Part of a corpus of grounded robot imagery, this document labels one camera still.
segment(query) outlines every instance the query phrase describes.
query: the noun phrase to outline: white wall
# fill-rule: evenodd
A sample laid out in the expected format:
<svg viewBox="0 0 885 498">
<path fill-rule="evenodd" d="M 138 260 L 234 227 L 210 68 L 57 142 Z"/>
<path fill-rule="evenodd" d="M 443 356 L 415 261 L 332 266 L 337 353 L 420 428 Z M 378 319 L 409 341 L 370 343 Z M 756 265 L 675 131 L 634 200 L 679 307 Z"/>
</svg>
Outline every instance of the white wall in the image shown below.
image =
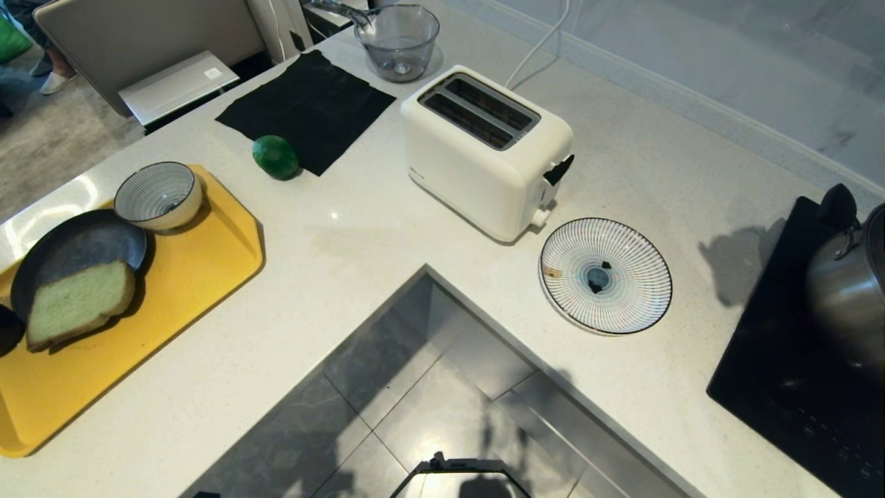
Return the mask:
<svg viewBox="0 0 885 498">
<path fill-rule="evenodd" d="M 565 0 L 497 0 L 547 24 Z M 883 0 L 572 0 L 565 31 L 885 187 Z"/>
</svg>

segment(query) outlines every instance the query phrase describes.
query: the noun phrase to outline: green fruit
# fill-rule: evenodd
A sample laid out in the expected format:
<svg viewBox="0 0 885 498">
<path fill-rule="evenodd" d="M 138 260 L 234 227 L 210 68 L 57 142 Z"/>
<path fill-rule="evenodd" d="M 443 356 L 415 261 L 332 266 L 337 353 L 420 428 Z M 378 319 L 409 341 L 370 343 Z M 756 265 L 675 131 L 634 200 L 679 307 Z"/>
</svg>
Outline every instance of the green fruit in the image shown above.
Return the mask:
<svg viewBox="0 0 885 498">
<path fill-rule="evenodd" d="M 261 169 L 277 180 L 288 180 L 301 171 L 298 156 L 289 142 L 281 136 L 259 137 L 252 145 L 252 158 Z"/>
</svg>

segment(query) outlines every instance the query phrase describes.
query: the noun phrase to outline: white toaster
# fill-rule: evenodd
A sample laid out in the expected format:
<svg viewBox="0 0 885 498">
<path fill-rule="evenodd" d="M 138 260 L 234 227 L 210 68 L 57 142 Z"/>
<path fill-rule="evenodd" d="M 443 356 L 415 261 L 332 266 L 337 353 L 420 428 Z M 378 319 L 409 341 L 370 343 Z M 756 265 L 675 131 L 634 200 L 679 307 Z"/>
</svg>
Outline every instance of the white toaster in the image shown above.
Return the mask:
<svg viewBox="0 0 885 498">
<path fill-rule="evenodd" d="M 543 226 L 572 164 L 572 129 L 464 66 L 400 105 L 412 180 L 493 238 Z"/>
</svg>

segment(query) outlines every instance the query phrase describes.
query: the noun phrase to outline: marble countertop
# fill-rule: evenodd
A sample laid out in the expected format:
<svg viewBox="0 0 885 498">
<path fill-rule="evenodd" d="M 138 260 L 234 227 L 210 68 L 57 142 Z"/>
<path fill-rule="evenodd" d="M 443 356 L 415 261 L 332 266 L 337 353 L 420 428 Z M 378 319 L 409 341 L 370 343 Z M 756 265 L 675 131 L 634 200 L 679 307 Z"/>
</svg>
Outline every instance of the marble countertop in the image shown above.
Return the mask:
<svg viewBox="0 0 885 498">
<path fill-rule="evenodd" d="M 432 72 L 457 63 L 502 82 L 530 48 L 445 4 L 422 3 L 442 22 Z M 431 77 L 379 80 L 350 32 L 319 49 L 396 97 Z M 408 178 L 398 103 L 322 177 L 277 182 L 260 171 L 251 141 L 214 118 L 283 70 L 160 129 L 0 226 L 6 266 L 52 226 L 110 199 L 137 168 L 177 160 L 202 164 L 221 180 L 261 221 L 266 249 L 261 273 L 44 448 L 0 460 L 4 495 L 177 496 L 426 268 L 531 359 L 569 379 L 588 409 L 694 492 L 833 495 L 704 392 L 760 271 L 760 244 L 797 196 L 819 199 L 822 191 L 539 53 L 516 91 L 572 126 L 576 160 L 547 226 L 499 245 Z M 624 338 L 589 334 L 544 298 L 536 274 L 544 240 L 586 216 L 630 225 L 666 258 L 673 302 L 650 329 Z"/>
</svg>

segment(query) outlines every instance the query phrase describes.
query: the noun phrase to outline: green bag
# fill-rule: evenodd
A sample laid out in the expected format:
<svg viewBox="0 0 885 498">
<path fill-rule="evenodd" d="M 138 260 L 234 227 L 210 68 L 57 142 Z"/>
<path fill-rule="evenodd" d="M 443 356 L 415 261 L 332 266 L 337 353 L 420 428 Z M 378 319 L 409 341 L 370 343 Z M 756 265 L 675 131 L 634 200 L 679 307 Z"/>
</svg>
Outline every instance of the green bag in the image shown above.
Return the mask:
<svg viewBox="0 0 885 498">
<path fill-rule="evenodd" d="M 9 62 L 31 48 L 31 41 L 0 13 L 0 64 Z"/>
</svg>

